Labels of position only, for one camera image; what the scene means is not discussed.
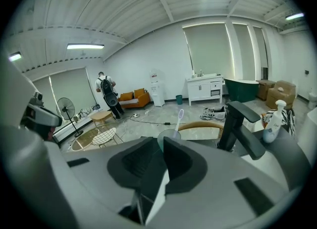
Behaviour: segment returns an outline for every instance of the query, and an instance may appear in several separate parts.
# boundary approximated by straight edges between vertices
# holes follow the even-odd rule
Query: black backpack
[[[100,83],[100,90],[104,93],[104,99],[106,103],[110,106],[116,106],[118,103],[117,93],[113,92],[112,84],[107,80],[107,76],[104,80],[98,78],[101,81]]]
[[[112,84],[107,80],[107,76],[104,80],[98,78],[98,80],[101,81],[100,83],[100,90],[103,91],[104,95],[112,92],[113,88],[112,88]]]

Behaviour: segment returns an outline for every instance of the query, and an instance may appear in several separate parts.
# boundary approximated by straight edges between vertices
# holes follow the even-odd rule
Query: ceiling
[[[239,16],[280,29],[298,11],[291,0],[23,0],[8,25],[1,49],[22,59],[21,72],[56,62],[107,59],[123,46],[168,24],[203,16]],[[104,44],[102,50],[67,50],[68,43]]]

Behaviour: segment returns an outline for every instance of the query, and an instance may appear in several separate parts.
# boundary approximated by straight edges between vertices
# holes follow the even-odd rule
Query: window
[[[247,25],[233,24],[237,33],[242,58],[242,71],[244,80],[255,80],[254,52]]]
[[[206,24],[184,28],[195,72],[217,73],[234,79],[234,65],[225,24]]]
[[[263,36],[263,30],[258,27],[253,27],[256,33],[259,52],[260,52],[260,61],[261,61],[261,79],[268,79],[268,65],[267,65],[267,54],[266,54],[266,45]]]
[[[53,74],[34,81],[33,84],[43,94],[44,107],[58,115],[56,103],[62,97],[72,101],[75,114],[78,114],[81,109],[87,109],[97,104],[85,68]],[[56,130],[67,124],[70,122],[63,121]]]
[[[44,103],[44,107],[50,110],[51,112],[56,113],[56,103],[54,100],[49,77],[33,81],[33,84],[35,85],[37,90],[43,95],[42,101]]]

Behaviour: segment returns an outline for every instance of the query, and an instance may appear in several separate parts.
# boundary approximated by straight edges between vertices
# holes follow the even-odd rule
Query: man
[[[101,92],[101,91],[102,91],[102,90],[101,90],[101,81],[104,80],[106,77],[105,77],[105,75],[104,75],[103,72],[100,72],[98,75],[99,75],[99,78],[96,80],[96,91],[97,91],[97,92]],[[112,78],[111,78],[110,76],[107,76],[107,80],[112,84],[112,87],[115,86],[115,82],[112,80]],[[107,101],[106,101],[106,104],[109,106],[109,108],[111,109],[111,111],[113,112],[113,114],[115,114],[115,118],[116,118],[116,119],[120,119],[120,115],[119,115],[118,111],[119,111],[122,115],[124,114],[124,111],[122,110],[121,105],[120,105],[119,102],[117,103],[116,106],[110,106],[110,105],[107,103]]]

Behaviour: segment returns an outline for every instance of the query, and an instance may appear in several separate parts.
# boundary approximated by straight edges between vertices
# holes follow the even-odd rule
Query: bottle
[[[277,111],[273,113],[269,123],[263,131],[263,140],[265,143],[272,143],[276,139],[282,125],[282,110],[286,106],[286,102],[278,100],[275,104],[277,105]]]

